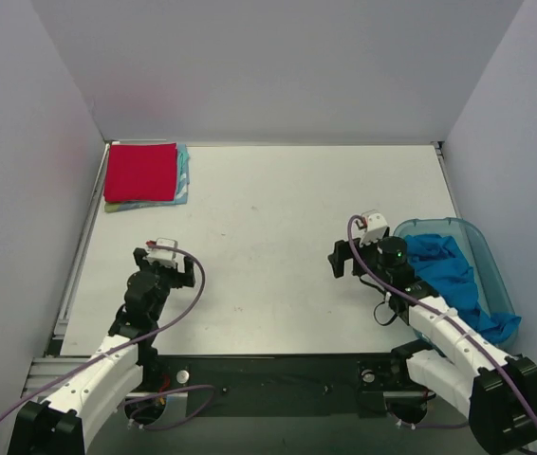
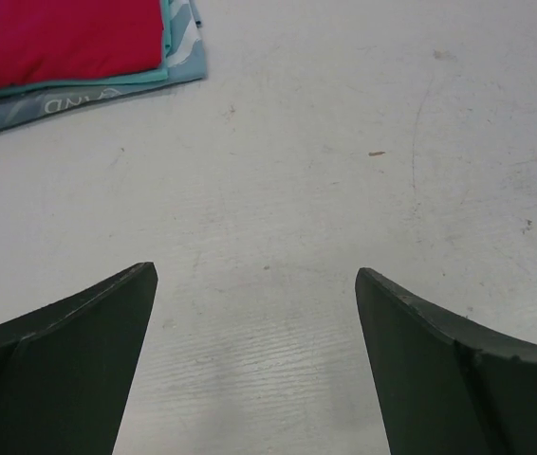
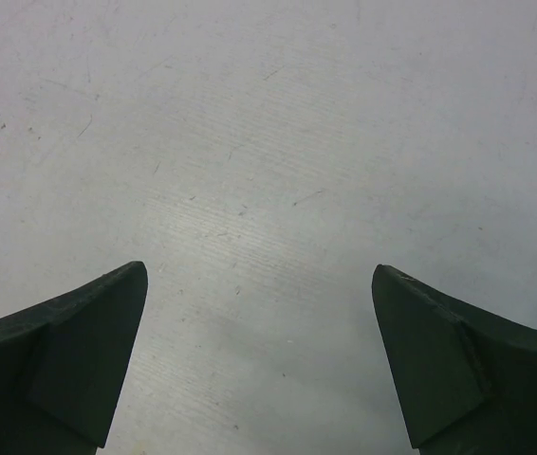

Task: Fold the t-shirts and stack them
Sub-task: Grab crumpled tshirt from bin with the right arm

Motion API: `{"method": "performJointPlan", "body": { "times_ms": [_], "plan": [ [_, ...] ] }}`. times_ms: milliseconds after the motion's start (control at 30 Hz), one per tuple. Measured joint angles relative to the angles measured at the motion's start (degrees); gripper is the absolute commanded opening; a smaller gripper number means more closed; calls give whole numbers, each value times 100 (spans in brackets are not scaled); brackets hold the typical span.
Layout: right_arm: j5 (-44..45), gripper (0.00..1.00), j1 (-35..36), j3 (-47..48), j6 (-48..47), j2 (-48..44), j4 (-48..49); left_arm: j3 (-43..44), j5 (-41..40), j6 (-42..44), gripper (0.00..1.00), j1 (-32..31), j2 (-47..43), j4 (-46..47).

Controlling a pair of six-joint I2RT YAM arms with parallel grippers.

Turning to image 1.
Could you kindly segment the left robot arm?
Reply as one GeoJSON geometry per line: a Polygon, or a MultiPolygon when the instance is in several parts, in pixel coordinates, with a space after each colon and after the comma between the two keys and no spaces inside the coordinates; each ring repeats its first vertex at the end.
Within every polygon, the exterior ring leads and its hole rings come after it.
{"type": "Polygon", "coordinates": [[[110,415],[134,389],[151,390],[160,367],[153,342],[174,289],[195,285],[194,260],[177,241],[158,238],[134,251],[138,271],[100,347],[83,365],[51,386],[40,403],[18,411],[10,454],[84,454],[110,415]]]}

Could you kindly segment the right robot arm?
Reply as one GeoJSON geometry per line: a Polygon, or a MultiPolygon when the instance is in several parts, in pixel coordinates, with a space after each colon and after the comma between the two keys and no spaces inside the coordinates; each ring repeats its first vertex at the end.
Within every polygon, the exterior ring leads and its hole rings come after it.
{"type": "Polygon", "coordinates": [[[327,259],[337,278],[351,261],[354,275],[372,278],[396,317],[420,334],[422,349],[389,363],[393,384],[435,392],[466,417],[487,453],[531,453],[537,444],[537,365],[531,359],[508,354],[465,322],[413,269],[399,237],[340,240],[327,259]]]}

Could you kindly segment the blue t shirt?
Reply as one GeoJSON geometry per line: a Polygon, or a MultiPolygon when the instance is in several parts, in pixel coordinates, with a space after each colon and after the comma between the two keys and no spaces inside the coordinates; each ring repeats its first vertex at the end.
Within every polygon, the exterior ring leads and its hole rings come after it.
{"type": "Polygon", "coordinates": [[[474,269],[452,236],[407,235],[408,262],[449,306],[485,340],[496,345],[509,339],[521,318],[511,312],[488,314],[479,303],[474,269]]]}

